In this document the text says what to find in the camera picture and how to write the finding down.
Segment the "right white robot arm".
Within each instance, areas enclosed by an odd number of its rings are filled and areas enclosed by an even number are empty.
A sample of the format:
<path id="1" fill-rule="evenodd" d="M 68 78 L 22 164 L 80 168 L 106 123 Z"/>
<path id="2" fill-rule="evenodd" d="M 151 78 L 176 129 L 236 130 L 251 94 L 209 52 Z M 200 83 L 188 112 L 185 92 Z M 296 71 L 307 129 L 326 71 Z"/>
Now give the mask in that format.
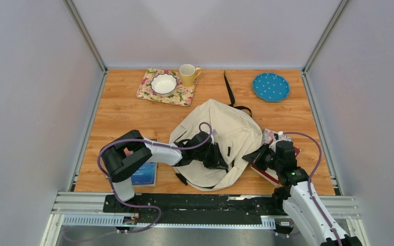
<path id="1" fill-rule="evenodd" d="M 286 140 L 263 144 L 243 156 L 253 167 L 276 172 L 280 187 L 272 194 L 272 208 L 291 217 L 309 245 L 361 245 L 349 236 L 321 202 L 311 176 L 297 164 L 298 149 Z"/>

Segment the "blue sunset cover book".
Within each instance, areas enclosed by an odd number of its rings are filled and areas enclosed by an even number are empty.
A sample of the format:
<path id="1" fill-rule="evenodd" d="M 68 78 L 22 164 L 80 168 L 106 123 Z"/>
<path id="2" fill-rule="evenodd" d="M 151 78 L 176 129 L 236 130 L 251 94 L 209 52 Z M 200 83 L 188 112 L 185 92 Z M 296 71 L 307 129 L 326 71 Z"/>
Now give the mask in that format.
<path id="1" fill-rule="evenodd" d="M 137 187 L 155 187 L 158 163 L 144 163 L 132 176 L 133 186 Z"/>

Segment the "beige canvas backpack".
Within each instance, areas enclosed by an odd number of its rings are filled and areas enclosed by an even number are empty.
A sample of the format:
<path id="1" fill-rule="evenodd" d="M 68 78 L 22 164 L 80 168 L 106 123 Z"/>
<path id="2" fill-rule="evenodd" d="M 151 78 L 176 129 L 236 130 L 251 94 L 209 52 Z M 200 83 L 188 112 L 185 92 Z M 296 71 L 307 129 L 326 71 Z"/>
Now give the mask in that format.
<path id="1" fill-rule="evenodd" d="M 262 130 L 246 112 L 209 99 L 197 106 L 170 134 L 170 142 L 191 139 L 199 133 L 199 124 L 207 122 L 216 132 L 220 156 L 227 169 L 210 169 L 202 161 L 193 160 L 182 167 L 174 167 L 176 176 L 185 185 L 199 191 L 215 191 L 232 186 L 242 175 L 248 162 L 243 156 L 261 145 Z"/>

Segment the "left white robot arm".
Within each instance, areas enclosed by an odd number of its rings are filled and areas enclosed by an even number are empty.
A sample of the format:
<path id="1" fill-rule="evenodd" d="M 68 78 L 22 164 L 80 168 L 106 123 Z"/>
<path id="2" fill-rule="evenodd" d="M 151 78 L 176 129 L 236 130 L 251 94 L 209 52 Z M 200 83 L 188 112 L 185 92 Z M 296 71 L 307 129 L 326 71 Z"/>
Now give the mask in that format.
<path id="1" fill-rule="evenodd" d="M 104 146 L 97 157 L 98 167 L 106 175 L 117 198 L 116 205 L 129 213 L 136 206 L 131 177 L 145 163 L 161 162 L 187 167 L 199 161 L 209 170 L 227 170 L 219 144 L 211 134 L 200 131 L 190 139 L 162 143 L 132 130 Z"/>

